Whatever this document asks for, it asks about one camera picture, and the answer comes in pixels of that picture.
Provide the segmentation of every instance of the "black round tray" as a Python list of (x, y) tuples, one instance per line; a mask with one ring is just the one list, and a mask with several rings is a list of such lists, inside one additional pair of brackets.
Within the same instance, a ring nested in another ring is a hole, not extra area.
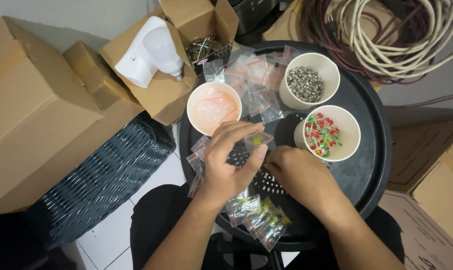
[[(303, 51), (327, 52), (312, 44), (295, 41), (268, 41), (252, 46), (257, 54), (282, 52), (285, 45)], [(356, 118), (361, 129), (361, 142), (355, 154), (340, 162), (326, 162), (339, 186), (365, 219), (378, 204), (383, 192), (391, 166), (391, 133), (385, 120), (383, 105), (373, 87), (361, 75), (341, 67), (341, 82), (336, 94), (322, 105), (337, 105), (348, 110)], [(295, 147), (293, 133), (296, 125), (317, 106), (307, 110), (292, 110), (283, 105), (288, 115), (285, 119), (272, 122), (265, 127), (265, 132), (274, 135), (268, 146), (273, 151), (277, 145)], [(242, 120), (261, 122), (259, 115), (245, 117)], [(185, 177), (189, 183), (193, 180), (194, 171), (186, 160), (191, 154), (190, 148), (201, 137), (201, 134), (190, 124), (187, 113), (183, 114), (180, 127), (180, 156)], [(229, 163), (244, 164), (248, 152), (243, 142), (238, 142), (230, 154)], [(281, 206), (292, 224), (275, 246), (278, 251), (300, 251), (310, 249), (313, 236), (324, 232), (324, 227), (305, 207), (289, 196), (268, 170), (261, 168), (249, 186), (250, 194), (259, 193), (262, 198), (269, 196), (274, 205)], [(216, 223), (223, 229), (245, 241), (257, 243), (243, 226), (232, 228), (226, 214), (218, 215)]]

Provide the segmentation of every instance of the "bulb base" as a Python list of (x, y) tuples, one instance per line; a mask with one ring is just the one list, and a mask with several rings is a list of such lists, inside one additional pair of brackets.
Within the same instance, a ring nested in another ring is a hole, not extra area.
[(183, 80), (183, 74), (180, 74), (180, 75), (174, 76), (174, 77), (175, 77), (175, 79), (176, 79), (178, 82), (181, 81), (181, 80)]

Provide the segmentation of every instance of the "white paper cup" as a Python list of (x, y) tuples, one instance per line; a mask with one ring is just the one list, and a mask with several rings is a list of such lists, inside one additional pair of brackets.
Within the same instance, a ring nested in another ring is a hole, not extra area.
[(205, 95), (207, 95), (211, 90), (220, 90), (220, 91), (226, 91), (229, 94), (231, 94), (231, 97), (235, 100), (235, 106), (238, 110), (238, 117), (235, 119), (237, 121), (240, 120), (241, 113), (242, 113), (242, 105), (241, 105), (241, 99), (238, 93), (229, 85), (225, 83), (219, 83), (219, 82), (209, 82), (209, 83), (204, 83), (197, 87), (190, 95), (188, 98), (187, 102), (187, 115), (188, 119), (190, 120), (191, 125), (198, 130), (200, 133), (205, 134), (206, 136), (212, 136), (214, 130), (208, 132), (205, 130), (202, 130), (199, 128), (199, 123), (201, 122), (201, 119), (192, 119), (190, 115), (192, 114), (191, 111), (194, 109), (194, 106), (198, 103), (199, 100), (201, 100)]
[[(320, 100), (315, 103), (303, 102), (297, 98), (286, 83), (286, 75), (288, 72), (297, 67), (306, 67), (318, 72), (318, 76), (323, 81), (324, 92)], [(284, 104), (292, 109), (305, 110), (311, 106), (321, 104), (329, 100), (338, 90), (340, 86), (340, 72), (338, 66), (328, 57), (315, 53), (308, 52), (295, 57), (286, 67), (285, 75), (280, 83), (280, 97)]]
[[(305, 139), (305, 124), (307, 123), (307, 119), (311, 115), (318, 113), (321, 113), (323, 116), (333, 120), (335, 126), (339, 130), (339, 141), (343, 144), (343, 146), (334, 146), (330, 151), (330, 155), (326, 158), (318, 156), (313, 150), (311, 150)], [(356, 152), (358, 146), (360, 145), (361, 131), (358, 122), (349, 111), (343, 109), (342, 107), (325, 105), (314, 109), (310, 114), (308, 114), (307, 118), (303, 119), (296, 126), (294, 136), (296, 147), (303, 150), (308, 149), (315, 156), (328, 162), (340, 162), (349, 158)]]

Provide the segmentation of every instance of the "fingernail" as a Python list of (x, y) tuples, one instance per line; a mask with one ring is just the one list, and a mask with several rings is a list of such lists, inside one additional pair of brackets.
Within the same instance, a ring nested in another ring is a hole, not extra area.
[(268, 151), (268, 145), (267, 144), (262, 144), (257, 148), (256, 155), (260, 158), (265, 158), (266, 156), (266, 151)]

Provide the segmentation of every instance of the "bundle of wires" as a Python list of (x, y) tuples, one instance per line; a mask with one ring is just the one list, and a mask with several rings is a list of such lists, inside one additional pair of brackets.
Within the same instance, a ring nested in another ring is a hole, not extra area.
[[(403, 9), (403, 15), (397, 15), (401, 22), (388, 33), (377, 16), (363, 11), (369, 1), (348, 0), (336, 22), (327, 14), (331, 0), (304, 0), (300, 19), (303, 40), (313, 39), (344, 68), (381, 84), (415, 83), (453, 59), (451, 52), (435, 62), (435, 56), (453, 35), (453, 0), (390, 0)], [(373, 39), (361, 30), (361, 16), (370, 17), (378, 25)], [(396, 32), (398, 39), (384, 45)]]

